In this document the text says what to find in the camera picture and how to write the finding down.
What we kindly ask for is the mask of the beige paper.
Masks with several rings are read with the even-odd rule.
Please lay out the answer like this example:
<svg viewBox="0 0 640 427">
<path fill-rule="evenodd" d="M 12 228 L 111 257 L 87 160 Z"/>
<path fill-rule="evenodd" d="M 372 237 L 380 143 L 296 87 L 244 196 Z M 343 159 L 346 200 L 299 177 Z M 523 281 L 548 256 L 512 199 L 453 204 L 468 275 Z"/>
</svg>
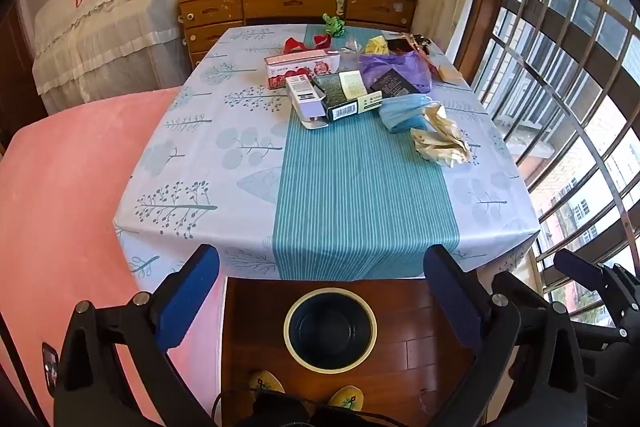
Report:
<svg viewBox="0 0 640 427">
<path fill-rule="evenodd" d="M 414 148 L 425 160 L 452 168 L 472 159 L 471 147 L 456 122 L 449 119 L 445 107 L 432 102 L 421 110 L 423 129 L 411 128 Z"/>
</svg>

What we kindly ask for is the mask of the blue face mask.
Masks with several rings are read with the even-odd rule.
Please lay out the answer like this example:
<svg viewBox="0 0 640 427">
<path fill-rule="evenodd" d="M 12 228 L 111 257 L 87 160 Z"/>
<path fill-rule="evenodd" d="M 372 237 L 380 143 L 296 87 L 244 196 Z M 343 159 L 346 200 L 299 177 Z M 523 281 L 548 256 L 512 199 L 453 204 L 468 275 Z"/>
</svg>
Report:
<svg viewBox="0 0 640 427">
<path fill-rule="evenodd" d="M 390 133 L 407 132 L 410 129 L 427 130 L 423 109 L 431 103 L 432 99 L 423 93 L 383 98 L 378 116 Z"/>
</svg>

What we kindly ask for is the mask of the black booklet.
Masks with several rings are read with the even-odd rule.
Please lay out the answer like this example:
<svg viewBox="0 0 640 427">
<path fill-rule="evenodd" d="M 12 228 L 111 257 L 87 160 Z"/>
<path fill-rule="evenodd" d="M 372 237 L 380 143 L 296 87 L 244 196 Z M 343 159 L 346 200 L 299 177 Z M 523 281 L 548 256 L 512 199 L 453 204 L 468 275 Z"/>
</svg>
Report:
<svg viewBox="0 0 640 427">
<path fill-rule="evenodd" d="M 419 93 L 417 87 L 414 87 L 412 83 L 392 68 L 387 69 L 381 75 L 375 76 L 370 84 L 369 91 L 380 92 L 382 98 L 396 98 L 396 96 Z"/>
</svg>

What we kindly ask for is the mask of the white blue small box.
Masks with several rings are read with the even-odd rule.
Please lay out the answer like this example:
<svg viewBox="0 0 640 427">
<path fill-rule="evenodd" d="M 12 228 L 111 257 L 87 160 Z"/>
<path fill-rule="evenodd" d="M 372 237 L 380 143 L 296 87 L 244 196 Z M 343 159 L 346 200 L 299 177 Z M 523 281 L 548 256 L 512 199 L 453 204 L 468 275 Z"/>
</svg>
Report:
<svg viewBox="0 0 640 427">
<path fill-rule="evenodd" d="M 317 130 L 329 126 L 322 103 L 323 96 L 306 75 L 286 77 L 285 86 L 295 113 L 305 129 Z"/>
</svg>

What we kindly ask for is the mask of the dark green cracker box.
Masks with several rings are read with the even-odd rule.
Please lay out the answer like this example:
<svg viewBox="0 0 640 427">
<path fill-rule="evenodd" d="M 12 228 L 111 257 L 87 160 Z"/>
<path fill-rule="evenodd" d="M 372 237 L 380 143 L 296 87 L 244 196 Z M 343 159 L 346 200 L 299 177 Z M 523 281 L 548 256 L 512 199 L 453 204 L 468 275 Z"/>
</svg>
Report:
<svg viewBox="0 0 640 427">
<path fill-rule="evenodd" d="M 367 113 L 382 105 L 382 92 L 369 92 L 359 70 L 317 76 L 314 78 L 314 87 L 321 92 L 329 122 Z"/>
</svg>

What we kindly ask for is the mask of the purple plastic bag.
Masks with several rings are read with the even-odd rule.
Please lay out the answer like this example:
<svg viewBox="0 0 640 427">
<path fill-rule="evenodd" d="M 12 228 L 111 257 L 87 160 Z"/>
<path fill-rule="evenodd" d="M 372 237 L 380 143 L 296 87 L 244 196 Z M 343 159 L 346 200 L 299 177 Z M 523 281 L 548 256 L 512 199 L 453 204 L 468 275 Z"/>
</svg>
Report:
<svg viewBox="0 0 640 427">
<path fill-rule="evenodd" d="M 362 54 L 359 57 L 359 70 L 364 85 L 369 91 L 375 83 L 389 72 L 392 77 L 402 77 L 411 84 L 408 93 L 427 94 L 432 91 L 432 75 L 426 62 L 416 51 L 405 54 Z"/>
</svg>

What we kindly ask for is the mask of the yellow paper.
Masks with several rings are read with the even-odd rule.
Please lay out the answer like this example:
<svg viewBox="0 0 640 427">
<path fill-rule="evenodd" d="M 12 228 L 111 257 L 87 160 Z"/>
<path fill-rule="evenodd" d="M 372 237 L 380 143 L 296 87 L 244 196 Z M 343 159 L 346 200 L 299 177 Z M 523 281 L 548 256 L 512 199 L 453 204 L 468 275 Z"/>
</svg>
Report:
<svg viewBox="0 0 640 427">
<path fill-rule="evenodd" d="M 372 37 L 368 40 L 364 53 L 368 55 L 388 55 L 390 49 L 388 48 L 387 40 L 383 35 Z"/>
</svg>

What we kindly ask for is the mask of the clear plastic wrapper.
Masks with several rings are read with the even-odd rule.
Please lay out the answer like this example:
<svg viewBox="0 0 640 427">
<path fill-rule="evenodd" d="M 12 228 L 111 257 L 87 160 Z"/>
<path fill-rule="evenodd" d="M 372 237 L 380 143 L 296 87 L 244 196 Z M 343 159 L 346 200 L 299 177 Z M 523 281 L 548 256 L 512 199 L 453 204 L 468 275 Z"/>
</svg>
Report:
<svg viewBox="0 0 640 427">
<path fill-rule="evenodd" d="M 341 47 L 341 52 L 347 55 L 361 55 L 363 54 L 363 46 L 354 37 L 349 37 L 345 40 Z"/>
</svg>

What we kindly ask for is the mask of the green paper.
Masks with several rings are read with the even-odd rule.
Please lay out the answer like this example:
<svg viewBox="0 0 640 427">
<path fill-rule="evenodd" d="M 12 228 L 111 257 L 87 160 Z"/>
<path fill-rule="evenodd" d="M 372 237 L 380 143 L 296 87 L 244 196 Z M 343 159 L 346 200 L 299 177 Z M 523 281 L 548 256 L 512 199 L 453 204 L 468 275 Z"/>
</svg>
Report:
<svg viewBox="0 0 640 427">
<path fill-rule="evenodd" d="M 323 13 L 322 20 L 326 23 L 326 32 L 332 38 L 341 38 L 344 36 L 346 24 L 340 16 L 329 16 L 328 13 Z"/>
</svg>

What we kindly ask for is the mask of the dark floral wrapper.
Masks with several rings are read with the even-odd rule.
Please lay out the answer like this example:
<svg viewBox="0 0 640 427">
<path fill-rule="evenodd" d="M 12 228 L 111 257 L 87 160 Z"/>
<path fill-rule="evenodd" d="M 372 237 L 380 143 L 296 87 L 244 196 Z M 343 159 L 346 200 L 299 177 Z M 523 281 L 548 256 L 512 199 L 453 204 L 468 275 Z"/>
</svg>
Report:
<svg viewBox="0 0 640 427">
<path fill-rule="evenodd" d="M 425 54 L 430 54 L 430 45 L 432 44 L 429 38 L 426 38 L 420 34 L 409 34 L 405 32 L 401 35 L 401 38 L 408 43 L 416 51 L 422 51 Z"/>
</svg>

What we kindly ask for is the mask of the left yellow knitted slipper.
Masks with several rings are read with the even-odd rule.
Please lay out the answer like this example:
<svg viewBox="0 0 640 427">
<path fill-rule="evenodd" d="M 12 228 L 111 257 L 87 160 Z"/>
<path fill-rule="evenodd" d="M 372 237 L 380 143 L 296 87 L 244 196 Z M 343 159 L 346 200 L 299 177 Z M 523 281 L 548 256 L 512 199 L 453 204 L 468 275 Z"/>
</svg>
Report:
<svg viewBox="0 0 640 427">
<path fill-rule="evenodd" d="M 259 371 L 250 377 L 250 391 L 285 393 L 281 382 L 269 371 Z"/>
</svg>

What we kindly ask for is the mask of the blue white patterned tablecloth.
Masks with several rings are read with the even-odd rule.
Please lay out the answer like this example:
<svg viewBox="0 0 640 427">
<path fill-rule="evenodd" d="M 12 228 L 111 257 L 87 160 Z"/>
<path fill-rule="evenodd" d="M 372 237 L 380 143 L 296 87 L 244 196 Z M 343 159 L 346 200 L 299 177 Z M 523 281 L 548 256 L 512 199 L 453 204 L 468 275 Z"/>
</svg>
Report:
<svg viewBox="0 0 640 427">
<path fill-rule="evenodd" d="M 378 114 L 321 129 L 266 83 L 265 55 L 306 25 L 235 28 L 207 52 L 160 118 L 114 218 L 134 283 L 157 288 L 196 247 L 247 279 L 417 277 L 428 247 L 464 271 L 510 270 L 539 232 L 498 129 L 464 83 L 435 82 L 471 149 L 456 167 L 423 159 Z"/>
</svg>

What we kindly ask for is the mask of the right yellow knitted slipper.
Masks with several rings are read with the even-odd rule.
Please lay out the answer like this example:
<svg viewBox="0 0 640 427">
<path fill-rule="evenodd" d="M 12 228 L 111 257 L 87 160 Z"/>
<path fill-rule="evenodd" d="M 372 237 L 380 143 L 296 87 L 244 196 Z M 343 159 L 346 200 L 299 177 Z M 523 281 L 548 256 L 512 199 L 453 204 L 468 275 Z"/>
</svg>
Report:
<svg viewBox="0 0 640 427">
<path fill-rule="evenodd" d="M 342 409 L 360 412 L 363 408 L 364 395 L 360 388 L 348 385 L 332 395 L 329 399 L 329 407 L 341 407 Z"/>
</svg>

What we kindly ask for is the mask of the white lace covered cabinet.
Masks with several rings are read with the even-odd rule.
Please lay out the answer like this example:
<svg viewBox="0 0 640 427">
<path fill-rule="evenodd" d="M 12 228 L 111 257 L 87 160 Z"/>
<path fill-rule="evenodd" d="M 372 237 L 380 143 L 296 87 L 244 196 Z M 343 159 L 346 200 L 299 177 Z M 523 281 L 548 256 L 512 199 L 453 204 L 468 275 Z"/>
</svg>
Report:
<svg viewBox="0 0 640 427">
<path fill-rule="evenodd" d="M 49 114 L 190 72 L 179 0 L 49 0 L 35 17 L 32 77 Z"/>
</svg>

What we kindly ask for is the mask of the wooden desk with drawers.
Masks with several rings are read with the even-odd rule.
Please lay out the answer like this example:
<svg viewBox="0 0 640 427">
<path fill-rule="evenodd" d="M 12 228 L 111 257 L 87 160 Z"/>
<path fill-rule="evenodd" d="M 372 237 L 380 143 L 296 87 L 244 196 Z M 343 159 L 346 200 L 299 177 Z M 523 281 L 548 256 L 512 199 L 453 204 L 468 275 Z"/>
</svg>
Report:
<svg viewBox="0 0 640 427">
<path fill-rule="evenodd" d="M 416 0 L 180 0 L 183 44 L 192 65 L 231 28 L 266 23 L 320 24 L 338 15 L 350 26 L 408 31 Z"/>
</svg>

